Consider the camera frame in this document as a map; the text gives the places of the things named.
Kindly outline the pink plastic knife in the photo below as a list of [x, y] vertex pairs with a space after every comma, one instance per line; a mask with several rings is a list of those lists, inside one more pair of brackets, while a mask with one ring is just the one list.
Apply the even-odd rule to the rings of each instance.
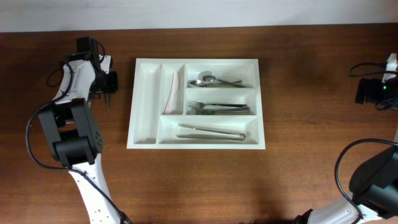
[[172, 80], [172, 86], [170, 89], [170, 94], [169, 98], [167, 100], [164, 114], [172, 114], [173, 107], [174, 107], [174, 100], [175, 100], [175, 94], [179, 89], [179, 76], [177, 72], [173, 73], [173, 80]]

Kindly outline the metal spoon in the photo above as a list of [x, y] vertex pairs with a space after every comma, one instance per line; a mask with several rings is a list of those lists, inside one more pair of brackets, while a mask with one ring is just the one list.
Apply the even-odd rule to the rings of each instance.
[[218, 87], [237, 87], [237, 88], [244, 88], [244, 85], [240, 84], [240, 82], [231, 82], [231, 83], [224, 83], [224, 82], [215, 82], [215, 83], [205, 83], [201, 80], [190, 80], [188, 82], [188, 87], [190, 88], [218, 88]]
[[204, 71], [204, 72], [199, 73], [198, 79], [206, 84], [222, 83], [222, 84], [226, 84], [226, 85], [230, 85], [230, 86], [234, 86], [234, 87], [238, 87], [238, 88], [246, 87], [245, 85], [242, 85], [242, 84], [233, 83], [233, 82], [219, 79], [215, 76], [214, 73], [212, 73], [210, 71]]

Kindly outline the metal fork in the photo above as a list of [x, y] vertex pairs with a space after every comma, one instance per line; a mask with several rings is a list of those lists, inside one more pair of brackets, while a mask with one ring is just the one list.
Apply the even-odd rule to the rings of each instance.
[[250, 107], [206, 109], [208, 112], [250, 112]]
[[215, 115], [221, 113], [248, 113], [249, 107], [244, 108], [228, 108], [228, 109], [197, 109], [195, 115]]
[[243, 108], [247, 107], [245, 104], [223, 104], [223, 103], [201, 103], [196, 101], [189, 101], [187, 103], [188, 107], [195, 109], [203, 109], [206, 106], [223, 106], [223, 107], [233, 107], [233, 108]]

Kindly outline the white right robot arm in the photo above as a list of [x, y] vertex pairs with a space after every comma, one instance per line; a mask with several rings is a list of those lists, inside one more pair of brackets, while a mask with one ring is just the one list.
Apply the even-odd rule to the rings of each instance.
[[[387, 149], [354, 171], [349, 192], [345, 192], [339, 179], [341, 161], [351, 148], [364, 143], [383, 144]], [[366, 223], [397, 216], [397, 139], [367, 138], [350, 143], [336, 160], [334, 177], [342, 197], [323, 208], [309, 209], [294, 223]]]

